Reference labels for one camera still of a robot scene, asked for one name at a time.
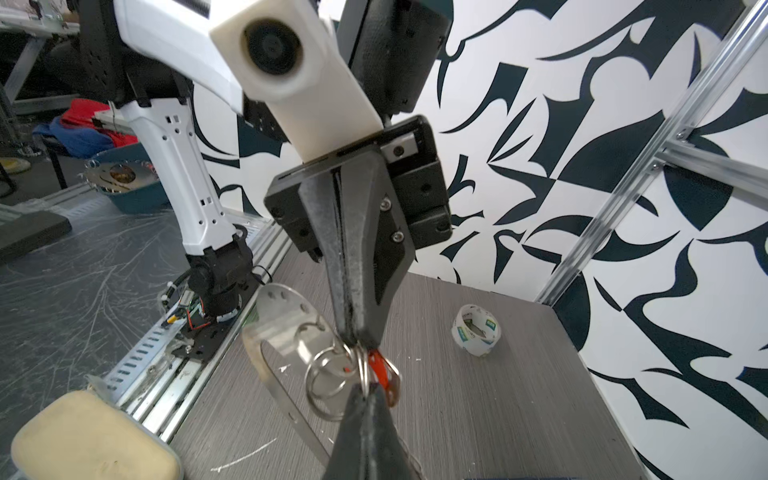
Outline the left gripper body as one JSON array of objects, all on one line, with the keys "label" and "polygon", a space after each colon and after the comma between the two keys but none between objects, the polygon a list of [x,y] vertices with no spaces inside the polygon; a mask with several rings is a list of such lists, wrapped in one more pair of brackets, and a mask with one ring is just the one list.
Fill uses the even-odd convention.
[{"label": "left gripper body", "polygon": [[308,253],[315,262],[322,258],[322,252],[300,201],[300,183],[367,150],[385,159],[415,248],[429,247],[451,237],[449,195],[434,134],[427,119],[416,115],[273,179],[264,198],[266,209],[296,248]]}]

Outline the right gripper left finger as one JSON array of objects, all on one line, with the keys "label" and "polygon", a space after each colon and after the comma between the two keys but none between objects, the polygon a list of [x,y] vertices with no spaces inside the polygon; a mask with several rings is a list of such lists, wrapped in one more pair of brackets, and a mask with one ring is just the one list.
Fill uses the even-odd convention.
[{"label": "right gripper left finger", "polygon": [[340,422],[334,447],[322,479],[357,480],[367,478],[367,452],[363,440],[363,421],[367,418],[368,403],[374,400],[376,386],[364,395],[356,386],[350,393]]}]

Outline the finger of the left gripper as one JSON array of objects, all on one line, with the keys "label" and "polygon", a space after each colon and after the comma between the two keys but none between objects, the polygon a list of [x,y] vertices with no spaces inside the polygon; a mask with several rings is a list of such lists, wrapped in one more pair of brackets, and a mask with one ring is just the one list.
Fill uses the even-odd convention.
[{"label": "finger of the left gripper", "polygon": [[353,234],[352,266],[356,345],[375,350],[382,342],[394,294],[414,259],[413,243],[382,156],[365,151],[339,171],[350,173],[358,188],[354,203],[360,221]]},{"label": "finger of the left gripper", "polygon": [[353,287],[353,234],[359,226],[358,188],[346,171],[327,171],[305,179],[299,197],[315,236],[330,287],[336,331],[348,346],[358,343]]}]

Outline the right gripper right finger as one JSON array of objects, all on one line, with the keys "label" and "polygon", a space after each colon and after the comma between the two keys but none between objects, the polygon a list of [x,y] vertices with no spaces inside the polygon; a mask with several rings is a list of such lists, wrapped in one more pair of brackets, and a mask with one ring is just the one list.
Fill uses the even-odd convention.
[{"label": "right gripper right finger", "polygon": [[385,390],[370,391],[370,478],[411,480],[414,472],[393,423]]}]

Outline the red key fob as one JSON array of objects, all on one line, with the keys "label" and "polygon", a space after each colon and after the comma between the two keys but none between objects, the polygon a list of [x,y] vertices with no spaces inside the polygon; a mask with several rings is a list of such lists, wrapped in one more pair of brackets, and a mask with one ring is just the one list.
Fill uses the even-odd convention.
[{"label": "red key fob", "polygon": [[385,391],[390,408],[395,407],[400,399],[401,378],[398,369],[379,350],[368,353],[368,364],[376,381]]}]

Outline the metal keyring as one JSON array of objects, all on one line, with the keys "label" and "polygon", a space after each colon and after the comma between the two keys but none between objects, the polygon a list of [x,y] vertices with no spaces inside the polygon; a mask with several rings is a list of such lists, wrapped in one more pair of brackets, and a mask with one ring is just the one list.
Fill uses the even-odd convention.
[{"label": "metal keyring", "polygon": [[356,345],[332,343],[310,360],[304,376],[305,396],[319,418],[340,422],[352,389],[360,388],[363,399],[371,391],[368,351]]}]

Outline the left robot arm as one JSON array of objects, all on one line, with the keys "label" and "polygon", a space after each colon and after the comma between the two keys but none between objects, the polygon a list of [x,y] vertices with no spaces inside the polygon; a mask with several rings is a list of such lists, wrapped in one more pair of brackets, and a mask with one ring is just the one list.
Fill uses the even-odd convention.
[{"label": "left robot arm", "polygon": [[78,1],[96,94],[145,148],[213,316],[237,304],[252,255],[225,219],[195,134],[192,86],[290,144],[299,166],[264,203],[323,260],[342,341],[374,350],[418,249],[451,235],[447,189],[416,101],[451,28],[424,1],[360,1],[340,23],[315,1]]}]

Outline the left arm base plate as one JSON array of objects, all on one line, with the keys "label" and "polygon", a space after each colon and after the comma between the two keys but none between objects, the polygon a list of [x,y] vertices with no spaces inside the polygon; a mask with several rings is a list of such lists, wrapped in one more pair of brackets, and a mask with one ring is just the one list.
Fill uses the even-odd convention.
[{"label": "left arm base plate", "polygon": [[171,354],[201,364],[211,361],[262,284],[262,278],[256,276],[253,281],[237,285],[236,308],[227,314],[211,316],[200,297],[188,287],[186,279],[169,282],[160,295],[160,304],[165,310],[160,328],[163,332],[176,328],[177,344],[171,348]]}]

